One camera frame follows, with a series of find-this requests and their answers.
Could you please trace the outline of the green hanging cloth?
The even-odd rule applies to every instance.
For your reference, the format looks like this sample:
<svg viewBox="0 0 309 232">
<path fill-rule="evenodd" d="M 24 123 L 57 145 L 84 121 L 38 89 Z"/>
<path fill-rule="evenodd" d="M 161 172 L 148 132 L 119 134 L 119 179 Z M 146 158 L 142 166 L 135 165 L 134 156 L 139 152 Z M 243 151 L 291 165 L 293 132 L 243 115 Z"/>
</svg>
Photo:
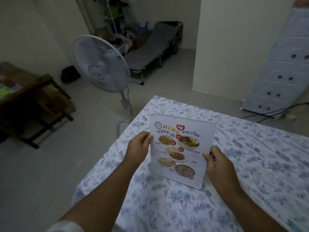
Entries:
<svg viewBox="0 0 309 232">
<path fill-rule="evenodd" d="M 106 19 L 115 19 L 121 16 L 118 6 L 108 4 L 107 2 L 103 6 Z"/>
</svg>

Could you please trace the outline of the person's left forearm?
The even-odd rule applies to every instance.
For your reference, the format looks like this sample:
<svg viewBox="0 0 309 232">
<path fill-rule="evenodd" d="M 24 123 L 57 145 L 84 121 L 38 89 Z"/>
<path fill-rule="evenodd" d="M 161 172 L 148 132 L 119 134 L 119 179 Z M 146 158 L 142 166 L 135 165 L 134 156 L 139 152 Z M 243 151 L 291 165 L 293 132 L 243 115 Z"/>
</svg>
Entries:
<svg viewBox="0 0 309 232">
<path fill-rule="evenodd" d="M 130 181 L 146 155 L 126 153 L 118 167 L 93 191 L 72 207 L 59 222 L 72 222 L 84 232 L 111 232 Z"/>
</svg>

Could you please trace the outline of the white standing fan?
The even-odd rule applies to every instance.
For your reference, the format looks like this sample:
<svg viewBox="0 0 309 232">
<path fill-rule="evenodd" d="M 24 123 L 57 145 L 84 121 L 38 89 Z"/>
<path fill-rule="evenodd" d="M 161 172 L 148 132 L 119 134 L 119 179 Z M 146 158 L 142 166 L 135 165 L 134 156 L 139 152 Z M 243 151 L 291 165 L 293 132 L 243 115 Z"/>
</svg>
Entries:
<svg viewBox="0 0 309 232">
<path fill-rule="evenodd" d="M 124 90 L 130 82 L 130 70 L 122 54 L 106 40 L 94 35 L 83 35 L 72 45 L 72 59 L 76 70 L 98 89 L 120 93 L 126 119 L 116 124 L 116 139 L 120 136 L 120 125 L 133 121 L 132 106 Z"/>
</svg>

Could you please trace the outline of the grey folding bed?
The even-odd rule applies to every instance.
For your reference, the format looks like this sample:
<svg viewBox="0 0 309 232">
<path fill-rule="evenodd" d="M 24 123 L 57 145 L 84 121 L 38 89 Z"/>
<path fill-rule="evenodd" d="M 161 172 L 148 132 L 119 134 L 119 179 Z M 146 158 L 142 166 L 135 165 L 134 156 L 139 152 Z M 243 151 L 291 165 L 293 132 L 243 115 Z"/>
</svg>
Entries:
<svg viewBox="0 0 309 232">
<path fill-rule="evenodd" d="M 183 22 L 158 21 L 145 43 L 140 48 L 125 55 L 130 70 L 130 82 L 144 85 L 143 72 L 153 64 L 162 67 L 162 57 L 177 54 L 182 42 Z"/>
</svg>

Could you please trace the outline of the blue plastic stool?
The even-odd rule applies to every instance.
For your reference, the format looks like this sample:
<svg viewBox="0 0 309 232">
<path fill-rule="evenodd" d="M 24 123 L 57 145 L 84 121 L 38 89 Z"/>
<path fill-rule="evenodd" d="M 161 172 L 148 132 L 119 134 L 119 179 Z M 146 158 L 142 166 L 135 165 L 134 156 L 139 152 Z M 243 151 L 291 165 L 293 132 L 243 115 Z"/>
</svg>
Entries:
<svg viewBox="0 0 309 232">
<path fill-rule="evenodd" d="M 145 22 L 145 24 L 142 26 L 140 22 L 135 23 L 136 30 L 138 32 L 139 37 L 141 37 L 143 34 L 147 34 L 149 29 L 149 21 Z"/>
</svg>

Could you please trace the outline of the green papers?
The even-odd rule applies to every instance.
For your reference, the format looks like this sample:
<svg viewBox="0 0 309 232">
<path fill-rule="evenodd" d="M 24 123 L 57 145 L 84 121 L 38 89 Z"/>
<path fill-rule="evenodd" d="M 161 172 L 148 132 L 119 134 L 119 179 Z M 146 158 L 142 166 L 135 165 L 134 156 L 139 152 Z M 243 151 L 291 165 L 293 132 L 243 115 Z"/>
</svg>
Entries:
<svg viewBox="0 0 309 232">
<path fill-rule="evenodd" d="M 19 91 L 22 87 L 18 84 L 14 85 L 5 85 L 2 82 L 0 82 L 0 100 L 3 100 L 10 94 L 13 94 L 17 91 Z"/>
</svg>

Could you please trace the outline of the white plastic drawer cabinet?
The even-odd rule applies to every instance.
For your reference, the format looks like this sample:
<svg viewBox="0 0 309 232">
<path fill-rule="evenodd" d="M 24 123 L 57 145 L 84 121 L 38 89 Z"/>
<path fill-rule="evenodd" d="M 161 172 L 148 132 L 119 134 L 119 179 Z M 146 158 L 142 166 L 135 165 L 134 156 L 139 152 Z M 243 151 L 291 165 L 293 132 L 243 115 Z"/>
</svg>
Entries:
<svg viewBox="0 0 309 232">
<path fill-rule="evenodd" d="M 309 8 L 293 8 L 273 44 L 243 109 L 275 119 L 309 85 Z"/>
</svg>

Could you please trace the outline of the blue floral tablecloth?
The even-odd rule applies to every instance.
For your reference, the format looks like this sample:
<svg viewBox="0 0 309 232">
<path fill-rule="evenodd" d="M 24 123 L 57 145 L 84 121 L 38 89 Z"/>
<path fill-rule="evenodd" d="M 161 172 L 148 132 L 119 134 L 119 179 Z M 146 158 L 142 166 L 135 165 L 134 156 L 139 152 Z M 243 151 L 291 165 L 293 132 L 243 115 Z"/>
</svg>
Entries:
<svg viewBox="0 0 309 232">
<path fill-rule="evenodd" d="M 241 186 L 291 232 L 309 232 L 309 138 L 154 96 L 78 184 L 72 206 L 123 160 L 128 142 L 149 130 L 151 114 L 215 121 L 213 145 L 233 162 Z M 205 177 L 194 189 L 152 175 L 150 155 L 134 174 L 117 229 L 128 232 L 241 232 L 232 212 Z"/>
</svg>

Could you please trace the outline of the clear acrylic menu stand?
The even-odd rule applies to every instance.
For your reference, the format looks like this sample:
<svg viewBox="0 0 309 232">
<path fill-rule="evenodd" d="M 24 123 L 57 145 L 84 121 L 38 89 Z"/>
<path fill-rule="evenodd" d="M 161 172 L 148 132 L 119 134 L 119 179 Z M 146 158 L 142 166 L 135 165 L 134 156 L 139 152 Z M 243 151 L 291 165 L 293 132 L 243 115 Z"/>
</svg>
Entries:
<svg viewBox="0 0 309 232">
<path fill-rule="evenodd" d="M 216 123 L 156 113 L 149 129 L 151 173 L 201 190 Z"/>
</svg>

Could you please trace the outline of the person's right forearm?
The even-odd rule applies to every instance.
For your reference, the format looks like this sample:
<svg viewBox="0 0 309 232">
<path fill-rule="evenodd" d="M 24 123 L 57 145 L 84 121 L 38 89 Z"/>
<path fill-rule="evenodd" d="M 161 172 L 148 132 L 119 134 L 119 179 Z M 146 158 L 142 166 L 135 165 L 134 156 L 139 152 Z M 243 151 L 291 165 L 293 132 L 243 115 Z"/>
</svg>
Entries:
<svg viewBox="0 0 309 232">
<path fill-rule="evenodd" d="M 216 186 L 244 232 L 289 232 L 259 207 L 239 184 Z"/>
</svg>

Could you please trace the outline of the person's left hand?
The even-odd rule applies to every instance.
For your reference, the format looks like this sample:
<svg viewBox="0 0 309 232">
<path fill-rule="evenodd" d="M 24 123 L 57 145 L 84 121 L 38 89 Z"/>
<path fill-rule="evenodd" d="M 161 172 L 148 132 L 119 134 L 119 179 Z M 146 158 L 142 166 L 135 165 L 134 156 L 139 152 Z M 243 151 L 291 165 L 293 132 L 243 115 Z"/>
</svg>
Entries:
<svg viewBox="0 0 309 232">
<path fill-rule="evenodd" d="M 143 148 L 142 143 L 150 132 L 142 131 L 129 141 L 124 162 L 138 168 L 148 155 L 149 148 Z"/>
</svg>

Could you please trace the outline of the black bag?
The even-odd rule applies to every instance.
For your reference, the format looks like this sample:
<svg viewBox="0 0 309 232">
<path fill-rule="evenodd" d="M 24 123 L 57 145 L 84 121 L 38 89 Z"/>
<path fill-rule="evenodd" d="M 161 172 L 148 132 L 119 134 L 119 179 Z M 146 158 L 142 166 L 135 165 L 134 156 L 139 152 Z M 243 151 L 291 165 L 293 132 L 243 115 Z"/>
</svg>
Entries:
<svg viewBox="0 0 309 232">
<path fill-rule="evenodd" d="M 75 66 L 68 66 L 61 71 L 60 80 L 63 84 L 69 84 L 77 79 L 79 79 L 81 75 L 76 70 Z"/>
</svg>

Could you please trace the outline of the person's right hand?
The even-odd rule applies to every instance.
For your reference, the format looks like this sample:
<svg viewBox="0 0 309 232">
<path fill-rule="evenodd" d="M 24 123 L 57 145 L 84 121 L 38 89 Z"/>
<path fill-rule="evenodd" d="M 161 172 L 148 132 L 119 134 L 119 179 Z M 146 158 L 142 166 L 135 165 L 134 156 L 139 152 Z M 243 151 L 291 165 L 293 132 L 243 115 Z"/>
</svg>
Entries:
<svg viewBox="0 0 309 232">
<path fill-rule="evenodd" d="M 209 153 L 215 156 L 214 167 L 207 167 L 206 171 L 216 191 L 220 194 L 235 194 L 241 190 L 234 164 L 216 146 L 212 146 Z"/>
</svg>

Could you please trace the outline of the white sleeve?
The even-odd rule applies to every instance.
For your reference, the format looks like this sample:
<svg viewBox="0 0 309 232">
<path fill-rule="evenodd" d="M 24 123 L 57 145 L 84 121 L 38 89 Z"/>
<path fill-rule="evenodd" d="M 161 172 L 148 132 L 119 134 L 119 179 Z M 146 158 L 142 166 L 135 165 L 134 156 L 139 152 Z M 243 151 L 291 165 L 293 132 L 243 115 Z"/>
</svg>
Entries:
<svg viewBox="0 0 309 232">
<path fill-rule="evenodd" d="M 48 228 L 46 232 L 85 232 L 81 226 L 71 221 L 59 221 Z"/>
</svg>

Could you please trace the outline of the dark wooden table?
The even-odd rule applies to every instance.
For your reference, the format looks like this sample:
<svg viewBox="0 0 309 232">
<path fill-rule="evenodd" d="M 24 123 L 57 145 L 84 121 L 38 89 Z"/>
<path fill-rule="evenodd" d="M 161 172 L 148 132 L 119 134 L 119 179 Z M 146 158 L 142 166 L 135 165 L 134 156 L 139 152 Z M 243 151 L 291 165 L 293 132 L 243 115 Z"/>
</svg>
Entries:
<svg viewBox="0 0 309 232">
<path fill-rule="evenodd" d="M 0 63 L 0 82 L 22 88 L 0 100 L 0 137 L 6 135 L 38 149 L 37 140 L 64 118 L 73 121 L 71 97 L 50 74 L 36 75 L 9 62 Z"/>
</svg>

